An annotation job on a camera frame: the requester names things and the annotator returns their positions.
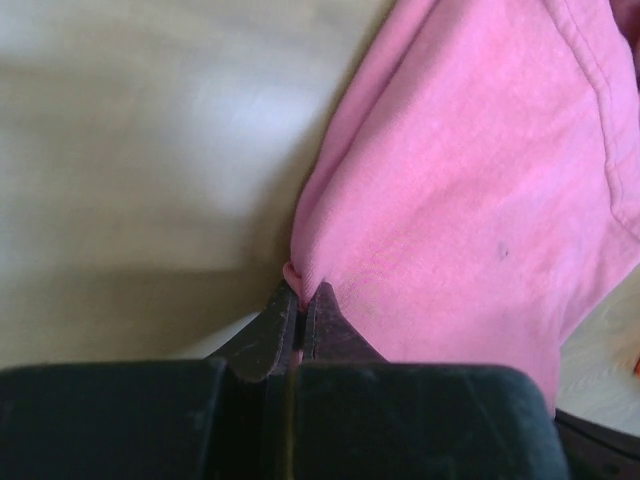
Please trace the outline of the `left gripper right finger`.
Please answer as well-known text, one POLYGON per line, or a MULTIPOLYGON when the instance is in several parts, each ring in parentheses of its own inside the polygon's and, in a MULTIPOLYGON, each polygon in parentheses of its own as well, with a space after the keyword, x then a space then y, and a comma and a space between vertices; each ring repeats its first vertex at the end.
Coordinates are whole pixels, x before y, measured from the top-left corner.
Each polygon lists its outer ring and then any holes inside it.
POLYGON ((294 387, 296 478, 569 477, 545 401, 522 372, 383 362, 328 284, 308 314, 294 387))

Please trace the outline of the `pink red t shirt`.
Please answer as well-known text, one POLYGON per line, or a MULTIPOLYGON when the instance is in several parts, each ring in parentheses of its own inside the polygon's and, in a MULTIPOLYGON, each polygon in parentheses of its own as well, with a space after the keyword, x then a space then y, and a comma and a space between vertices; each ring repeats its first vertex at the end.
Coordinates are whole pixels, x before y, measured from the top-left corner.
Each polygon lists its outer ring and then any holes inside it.
POLYGON ((560 349, 639 262, 639 5, 399 1, 341 100, 284 275, 386 359, 560 349))

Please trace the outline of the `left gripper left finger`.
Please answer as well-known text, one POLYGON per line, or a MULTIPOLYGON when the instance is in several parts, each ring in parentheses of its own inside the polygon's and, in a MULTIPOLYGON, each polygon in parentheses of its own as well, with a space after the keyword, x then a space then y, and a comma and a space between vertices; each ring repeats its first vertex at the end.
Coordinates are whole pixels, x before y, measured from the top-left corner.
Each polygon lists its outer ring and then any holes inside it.
POLYGON ((279 479, 298 313, 263 311, 196 360, 51 364, 1 373, 5 479, 279 479))

